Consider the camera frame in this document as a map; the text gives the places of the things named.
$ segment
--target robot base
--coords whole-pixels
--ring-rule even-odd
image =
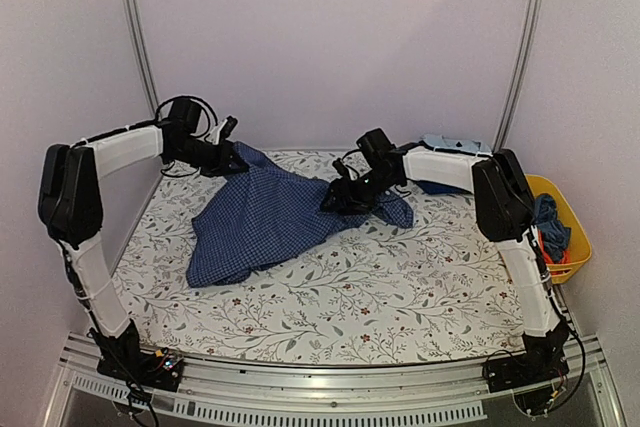
[[[140,354],[140,360],[142,365],[152,365],[154,362],[157,364],[158,360],[154,354]],[[177,392],[180,380],[182,379],[182,370],[184,369],[184,363],[180,362],[175,365],[171,370],[165,370],[160,368],[151,372],[139,372],[138,382],[143,387],[152,387],[154,389],[167,390],[169,392]],[[98,363],[98,373],[107,377],[112,377],[118,380],[130,381],[131,378],[122,371],[122,368],[115,363],[109,362],[107,359],[102,359]]]
[[[527,354],[520,354],[488,360],[484,364],[482,376],[489,384],[489,392],[500,392],[546,382],[568,373],[569,366],[564,356],[552,367],[536,370],[532,369],[531,364],[527,361]]]

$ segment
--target floral tablecloth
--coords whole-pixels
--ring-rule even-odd
[[[330,152],[270,152],[330,180]],[[350,158],[366,170],[362,158]],[[521,348],[515,291],[478,231],[470,195],[406,200],[415,226],[372,217],[297,259],[224,287],[190,289],[191,218],[224,179],[163,179],[114,274],[142,341],[190,353],[307,364],[401,364]]]

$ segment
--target blue cloth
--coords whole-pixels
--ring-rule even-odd
[[[367,220],[321,212],[328,182],[287,172],[240,142],[234,148],[249,171],[229,176],[193,219],[197,242],[187,269],[190,287],[242,282],[254,270],[294,258]],[[386,195],[374,213],[400,227],[413,225],[413,210],[396,194]]]
[[[556,201],[549,194],[536,197],[534,224],[542,234],[544,250],[554,263],[560,263],[569,248],[571,229],[558,220]]]

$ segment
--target light blue cloth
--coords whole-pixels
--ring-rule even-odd
[[[252,271],[297,257],[369,217],[321,212],[328,182],[288,172],[240,142],[234,148],[249,171],[229,176],[193,219],[197,243],[187,269],[189,286],[242,282]],[[374,214],[400,227],[413,225],[413,210],[393,193]]]

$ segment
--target wires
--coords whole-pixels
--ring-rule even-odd
[[[351,172],[353,172],[353,173],[356,175],[356,179],[359,179],[359,178],[360,178],[360,172],[358,172],[358,170],[357,170],[357,169],[355,169],[354,167],[350,166],[349,164],[345,164],[345,163],[344,163],[344,161],[345,161],[345,159],[346,159],[346,158],[348,158],[348,157],[350,157],[350,156],[352,156],[353,154],[356,154],[356,153],[358,153],[358,152],[360,152],[360,149],[353,149],[353,150],[350,150],[349,152],[347,152],[346,154],[344,154],[344,155],[341,157],[341,159],[340,159],[340,160],[341,160],[341,162],[342,162],[342,165],[344,165],[347,169],[349,169]]]
[[[569,402],[571,397],[573,397],[575,395],[575,393],[578,391],[578,388],[580,387],[580,384],[582,383],[582,379],[584,378],[584,374],[585,374],[585,371],[587,369],[587,353],[584,350],[584,344],[582,343],[582,340],[580,339],[580,336],[578,336],[578,333],[569,326],[569,322],[567,322],[566,317],[564,315],[562,315],[562,313],[560,312],[560,309],[558,309],[558,306],[556,305],[555,300],[550,298],[549,301],[551,302],[551,306],[553,307],[553,310],[555,311],[556,315],[558,317],[560,317],[560,322],[563,322],[565,324],[565,326],[569,330],[569,333],[571,334],[571,336],[578,343],[578,347],[580,347],[580,353],[582,354],[582,367],[580,368],[580,376],[578,377],[578,381],[576,382],[576,385],[574,385],[573,389],[571,390],[571,392],[569,392],[569,394],[564,399],[562,399],[562,402],[560,402],[559,404],[553,405],[547,411],[548,413],[551,413],[551,412],[555,412],[560,407],[562,407],[567,402]]]
[[[545,402],[543,405],[541,405],[538,409],[530,410],[529,412],[524,412],[520,408],[518,408],[518,410],[520,410],[524,415],[532,419],[540,415],[548,415],[552,412],[555,412],[559,410],[567,402],[569,402],[569,400],[571,400],[571,398],[575,395],[575,393],[580,388],[580,385],[582,384],[582,380],[584,379],[584,374],[587,367],[587,354],[584,348],[584,344],[582,343],[582,340],[578,336],[578,333],[569,326],[569,322],[567,322],[566,317],[562,315],[555,301],[552,298],[550,298],[549,301],[551,302],[551,306],[553,307],[553,310],[555,311],[556,315],[560,318],[560,322],[562,322],[565,325],[565,327],[569,330],[569,333],[571,334],[571,336],[578,343],[578,346],[580,347],[580,352],[582,355],[582,367],[580,369],[580,376],[578,377],[577,382],[571,389],[571,392],[569,392],[569,394],[567,394],[567,396],[564,397],[561,402],[556,403],[556,400],[562,395],[563,393],[562,388],[568,384],[568,379],[567,379],[567,376],[560,371],[560,369],[557,369],[558,376],[560,377],[560,385],[553,389],[554,391],[551,394],[551,397],[549,398],[549,400]]]
[[[151,417],[153,418],[154,427],[160,427],[160,420],[158,419],[158,415],[156,414],[156,411],[154,410],[153,405],[151,405],[151,399],[152,399],[151,394],[147,393],[144,390],[144,388],[142,387],[140,382],[133,376],[133,374],[129,371],[129,369],[127,369],[127,367],[125,367],[125,365],[118,358],[118,356],[115,355],[115,353],[111,349],[111,346],[109,345],[109,342],[102,342],[102,337],[101,337],[102,334],[100,334],[100,332],[99,332],[100,328],[99,328],[98,324],[96,323],[94,317],[92,317],[92,320],[93,320],[94,325],[95,325],[95,327],[97,329],[96,333],[99,334],[99,335],[91,335],[91,337],[93,338],[93,341],[98,345],[100,350],[108,351],[111,354],[111,358],[116,361],[116,363],[118,364],[118,367],[122,370],[122,372],[127,377],[129,377],[129,380],[127,380],[125,382],[127,388],[129,389],[129,395],[127,395],[127,402],[129,403],[129,417],[131,418],[131,420],[133,420],[140,427],[148,427],[146,424],[142,423],[137,418],[138,414],[134,414],[133,413],[133,411],[135,409],[135,407],[133,406],[133,401],[135,400],[136,402],[141,403],[141,404],[145,404],[147,406],[147,408],[149,409],[149,413],[151,414]]]
[[[160,169],[160,173],[164,176],[164,177],[168,177],[170,179],[182,179],[184,177],[191,177],[192,175],[196,175],[200,173],[200,169],[195,169],[192,172],[184,172],[182,174],[172,174],[170,173],[171,169],[173,169],[173,167],[176,165],[176,161],[172,160],[169,163],[169,167],[165,167],[164,169]]]
[[[207,127],[205,128],[204,132],[202,132],[201,134],[198,134],[198,135],[194,135],[193,138],[194,139],[200,139],[202,137],[205,137],[205,136],[209,135],[212,125],[218,125],[218,116],[216,115],[215,110],[213,110],[213,107],[211,107],[211,105],[209,105],[209,103],[206,100],[201,99],[200,97],[195,97],[193,95],[178,95],[176,97],[172,97],[172,98],[167,99],[164,102],[162,102],[158,107],[156,107],[156,110],[155,110],[155,113],[154,113],[154,121],[156,123],[160,122],[162,109],[164,107],[166,107],[169,104],[173,104],[173,102],[175,102],[176,100],[182,100],[182,99],[188,99],[188,100],[197,102],[200,105],[200,107],[202,107],[202,110],[205,113],[205,118],[207,119]],[[200,169],[195,169],[193,172],[184,172],[184,173],[180,173],[180,174],[172,174],[170,171],[171,171],[171,169],[173,169],[173,167],[175,165],[176,165],[175,160],[172,160],[168,167],[165,167],[165,168],[160,170],[160,173],[164,177],[168,177],[170,179],[182,179],[182,178],[185,178],[185,177],[190,177],[192,175],[196,175],[196,174],[198,174],[200,172]]]
[[[162,109],[164,107],[166,107],[169,104],[173,104],[173,102],[175,102],[176,100],[182,100],[182,99],[188,99],[191,100],[193,102],[197,102],[198,104],[200,104],[200,106],[203,108],[205,116],[207,118],[207,128],[205,129],[205,131],[201,134],[198,135],[194,135],[194,138],[199,139],[204,137],[205,135],[207,135],[209,133],[209,131],[211,130],[212,125],[218,125],[218,116],[216,115],[215,110],[213,110],[213,107],[211,107],[211,105],[209,105],[209,103],[204,100],[201,99],[200,97],[196,97],[193,95],[178,95],[176,97],[171,97],[168,100],[165,100],[164,102],[162,102],[158,107],[156,107],[156,111],[154,113],[154,121],[155,122],[159,122],[161,120],[160,114],[162,112]]]

